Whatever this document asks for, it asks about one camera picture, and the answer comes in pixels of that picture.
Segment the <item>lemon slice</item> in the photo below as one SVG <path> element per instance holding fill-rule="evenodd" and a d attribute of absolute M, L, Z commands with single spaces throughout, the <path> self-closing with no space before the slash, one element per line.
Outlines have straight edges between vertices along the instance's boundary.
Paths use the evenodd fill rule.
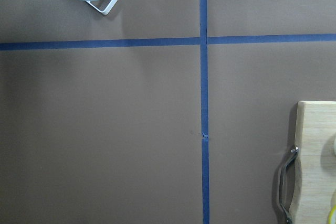
<path fill-rule="evenodd" d="M 336 206 L 334 206 L 329 213 L 328 224 L 336 224 Z"/>

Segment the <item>wooden cutting board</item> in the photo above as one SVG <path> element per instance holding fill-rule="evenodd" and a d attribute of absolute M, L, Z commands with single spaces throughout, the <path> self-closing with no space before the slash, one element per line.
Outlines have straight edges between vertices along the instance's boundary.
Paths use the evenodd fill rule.
<path fill-rule="evenodd" d="M 328 223 L 335 206 L 334 101 L 300 101 L 297 107 L 294 223 Z"/>

